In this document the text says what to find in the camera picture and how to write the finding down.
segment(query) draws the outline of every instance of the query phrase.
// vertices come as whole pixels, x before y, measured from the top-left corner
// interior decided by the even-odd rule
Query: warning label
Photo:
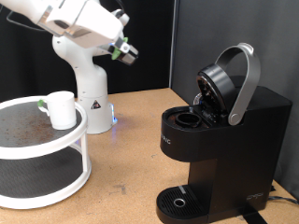
[[[99,108],[101,108],[100,104],[97,103],[97,101],[94,101],[92,109],[99,109]]]

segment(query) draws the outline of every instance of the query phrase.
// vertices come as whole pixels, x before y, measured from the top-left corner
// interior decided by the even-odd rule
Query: mug
[[[37,103],[38,108],[50,116],[53,129],[66,130],[77,123],[74,93],[70,91],[56,91]]]

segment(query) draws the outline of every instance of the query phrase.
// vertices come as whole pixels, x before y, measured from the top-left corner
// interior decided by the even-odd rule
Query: gray handle
[[[241,52],[245,53],[248,69],[241,91],[235,100],[228,118],[228,122],[231,125],[236,125],[243,119],[244,113],[260,80],[261,64],[258,56],[254,53],[254,48],[245,43],[240,43],[237,46],[226,49],[216,61],[216,64],[225,70],[227,64],[234,56]]]

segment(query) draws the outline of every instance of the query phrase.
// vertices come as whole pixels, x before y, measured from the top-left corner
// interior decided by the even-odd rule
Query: coffee maker
[[[248,63],[240,85],[224,71],[239,53]],[[265,208],[292,102],[257,86],[260,73],[251,45],[232,46],[198,73],[194,105],[164,111],[161,150],[190,171],[186,185],[157,197],[163,223],[211,223]]]

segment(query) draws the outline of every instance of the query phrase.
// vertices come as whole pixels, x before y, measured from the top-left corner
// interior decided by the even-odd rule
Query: dark background
[[[192,104],[196,76],[227,48],[251,44],[260,58],[260,86],[292,100],[275,179],[299,199],[299,2],[292,0],[177,0],[179,14],[172,88]],[[245,75],[240,54],[227,73]]]
[[[110,55],[93,58],[107,71],[108,93],[168,87],[174,0],[122,2],[130,16],[124,35],[140,54],[132,66]],[[114,0],[101,4],[109,11],[120,8]],[[3,8],[0,14],[0,102],[53,91],[77,94],[73,69],[54,52],[52,35],[7,22],[9,11]],[[20,14],[11,19],[34,26]]]

